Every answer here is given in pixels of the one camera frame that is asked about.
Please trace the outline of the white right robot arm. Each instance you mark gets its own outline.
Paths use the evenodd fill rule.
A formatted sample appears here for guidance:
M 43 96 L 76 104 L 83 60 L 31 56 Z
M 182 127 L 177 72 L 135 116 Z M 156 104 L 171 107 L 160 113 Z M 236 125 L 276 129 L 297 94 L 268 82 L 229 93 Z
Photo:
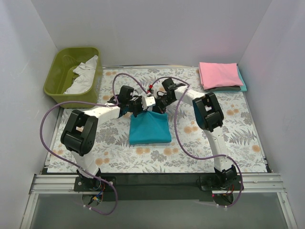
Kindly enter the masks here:
M 214 171 L 216 185 L 220 189 L 228 189 L 237 180 L 240 172 L 237 163 L 227 154 L 227 147 L 223 138 L 224 114 L 214 93 L 200 93 L 190 90 L 190 85 L 181 80 L 179 84 L 173 82 L 174 77 L 161 77 L 149 86 L 149 92 L 153 91 L 153 86 L 159 80 L 165 89 L 164 95 L 157 95 L 156 105 L 152 108 L 154 112 L 165 113 L 166 108 L 174 102 L 178 102 L 174 113 L 174 130 L 180 148 L 187 156 L 196 160 L 214 160 Z M 177 112 L 181 102 L 191 105 L 194 109 L 197 125 L 205 132 L 210 144 L 212 156 L 197 157 L 187 152 L 180 142 L 177 130 Z

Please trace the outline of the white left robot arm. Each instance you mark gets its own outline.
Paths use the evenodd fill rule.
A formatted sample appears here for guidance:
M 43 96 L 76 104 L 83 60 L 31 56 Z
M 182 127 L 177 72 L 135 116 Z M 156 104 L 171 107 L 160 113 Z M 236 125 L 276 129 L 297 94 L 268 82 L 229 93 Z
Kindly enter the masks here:
M 101 187 L 101 171 L 95 163 L 91 150 L 94 146 L 97 127 L 112 119 L 131 112 L 143 112 L 143 96 L 134 95 L 134 88 L 122 86 L 120 93 L 103 106 L 81 111 L 73 110 L 61 135 L 61 143 L 71 152 L 80 167 L 77 174 L 86 188 L 96 191 Z

